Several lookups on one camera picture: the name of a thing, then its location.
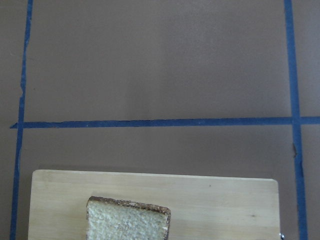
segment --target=blue tape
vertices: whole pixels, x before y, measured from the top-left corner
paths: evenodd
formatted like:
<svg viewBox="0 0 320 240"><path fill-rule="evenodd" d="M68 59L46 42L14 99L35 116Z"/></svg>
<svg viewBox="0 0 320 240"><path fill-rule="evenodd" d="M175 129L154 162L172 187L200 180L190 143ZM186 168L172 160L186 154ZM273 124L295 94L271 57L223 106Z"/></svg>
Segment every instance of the blue tape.
<svg viewBox="0 0 320 240"><path fill-rule="evenodd" d="M301 124L320 124L320 116L303 116Z"/></svg>
<svg viewBox="0 0 320 240"><path fill-rule="evenodd" d="M291 117L25 122L25 129L291 125ZM17 123L10 128L16 129Z"/></svg>
<svg viewBox="0 0 320 240"><path fill-rule="evenodd" d="M30 39L32 8L33 8L33 0L28 0L25 33L24 33L21 82L20 82L22 95L19 99L19 113L18 113L18 123L17 123L14 177L13 177L13 189L12 189L10 240L16 239L16 231L17 231L17 214L18 214L18 197L19 197L19 180L20 180L20 155L21 155L21 146L22 146L23 132L24 132L26 80L27 80L26 78L26 54L27 53L26 52L27 52L27 47Z"/></svg>
<svg viewBox="0 0 320 240"><path fill-rule="evenodd" d="M299 106L299 89L298 89L298 74L297 74L297 60L295 47L295 31L294 18L291 0L284 0L285 9L285 25L286 25L286 43L288 54L289 67L289 83L290 83L290 100L292 112L292 135L293 144L296 149L296 156L294 158L295 168L295 184L298 207L298 224L300 240L308 240L307 228L307 210L306 210L306 193L305 193L305 179L303 172L303 149L301 137L301 118Z"/></svg>

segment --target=wooden cutting board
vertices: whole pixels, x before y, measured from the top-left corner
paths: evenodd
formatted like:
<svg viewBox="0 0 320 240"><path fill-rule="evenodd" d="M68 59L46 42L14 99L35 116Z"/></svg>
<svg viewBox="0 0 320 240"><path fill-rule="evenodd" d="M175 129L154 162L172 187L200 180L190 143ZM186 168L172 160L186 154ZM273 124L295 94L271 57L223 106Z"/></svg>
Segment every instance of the wooden cutting board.
<svg viewBox="0 0 320 240"><path fill-rule="evenodd" d="M36 170L29 240L85 240L90 196L171 209L169 240L279 240L272 179Z"/></svg>

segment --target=bread crust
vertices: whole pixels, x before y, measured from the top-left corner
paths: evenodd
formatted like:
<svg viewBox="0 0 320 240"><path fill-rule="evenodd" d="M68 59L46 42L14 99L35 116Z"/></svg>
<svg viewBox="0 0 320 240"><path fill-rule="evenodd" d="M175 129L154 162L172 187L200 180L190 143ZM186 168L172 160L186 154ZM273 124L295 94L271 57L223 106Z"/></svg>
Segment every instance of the bread crust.
<svg viewBox="0 0 320 240"><path fill-rule="evenodd" d="M91 196L86 203L86 207L87 207L86 219L88 219L88 217L89 217L89 212L88 212L88 203L89 202L102 202L105 204L114 204L114 205L131 207L131 208L135 208L135 209L142 209L142 210L147 210L147 211L152 211L152 212L157 212L157 213L163 214L166 216L166 231L164 232L163 240L168 240L170 219L171 219L171 210L165 206L159 206L159 205L142 203L142 202L135 202L135 201L130 201L130 200L116 200L113 198L106 198L106 197L101 197L101 196Z"/></svg>

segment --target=brown floor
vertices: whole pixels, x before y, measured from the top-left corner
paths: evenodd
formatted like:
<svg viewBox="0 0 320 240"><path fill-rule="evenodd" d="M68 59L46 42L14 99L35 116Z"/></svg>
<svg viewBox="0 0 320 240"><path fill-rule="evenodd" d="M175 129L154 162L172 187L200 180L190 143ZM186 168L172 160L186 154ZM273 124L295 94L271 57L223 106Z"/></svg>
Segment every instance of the brown floor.
<svg viewBox="0 0 320 240"><path fill-rule="evenodd" d="M0 2L0 164L10 232L25 0ZM320 116L320 4L293 1L300 108ZM26 121L289 117L282 1L35 0ZM302 127L309 239L320 230L319 125ZM273 178L281 231L297 240L290 125L25 129L17 239L37 169Z"/></svg>

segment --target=tape grid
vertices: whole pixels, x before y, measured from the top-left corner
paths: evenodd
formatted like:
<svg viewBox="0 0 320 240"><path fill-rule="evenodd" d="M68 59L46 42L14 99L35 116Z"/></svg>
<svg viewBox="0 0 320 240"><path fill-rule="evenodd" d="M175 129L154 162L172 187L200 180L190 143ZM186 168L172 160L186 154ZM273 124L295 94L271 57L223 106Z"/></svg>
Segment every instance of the tape grid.
<svg viewBox="0 0 320 240"><path fill-rule="evenodd" d="M26 52L30 38L33 0L28 0L22 58L21 89L18 122L10 128L17 129L16 154L14 165L10 240L16 239L19 199L20 155L25 128L104 128L104 127L187 127L187 126L254 126L292 125L293 144L297 155L294 159L298 221L300 240L308 240L305 183L303 174L303 150L301 125L320 124L320 117L301 117L298 93L298 75L295 49L295 34L292 1L284 0L286 40L289 67L290 100L292 117L248 117L248 118L199 118L199 119L156 119L156 120L102 120L64 122L24 122L26 97Z"/></svg>
<svg viewBox="0 0 320 240"><path fill-rule="evenodd" d="M22 95L19 99L19 113L18 113L18 123L17 123L17 137L16 137L14 176L13 176L13 188L12 188L10 240L16 239L16 232L17 232L17 214L18 214L19 180L20 180L20 155L21 155L21 147L22 147L22 140L23 140L23 133L24 133L26 81L27 81L26 56L27 56L27 47L28 47L29 38L30 38L32 9L33 9L33 0L28 0L25 33L24 33L23 56L22 56L22 71L21 71L21 81L20 81Z"/></svg>
<svg viewBox="0 0 320 240"><path fill-rule="evenodd" d="M294 158L294 169L295 169L295 186L296 186L296 198L297 198L297 208L298 208L299 238L300 240L308 240L306 193L305 193L305 179L304 179L304 170L303 170L303 149L302 149L302 137L301 137L302 121L300 117L294 17L293 17L293 8L292 8L291 0L284 0L284 10L285 10L285 26L286 26L286 46L287 46L289 82L290 82L292 135L293 135L293 144L296 149L296 156Z"/></svg>

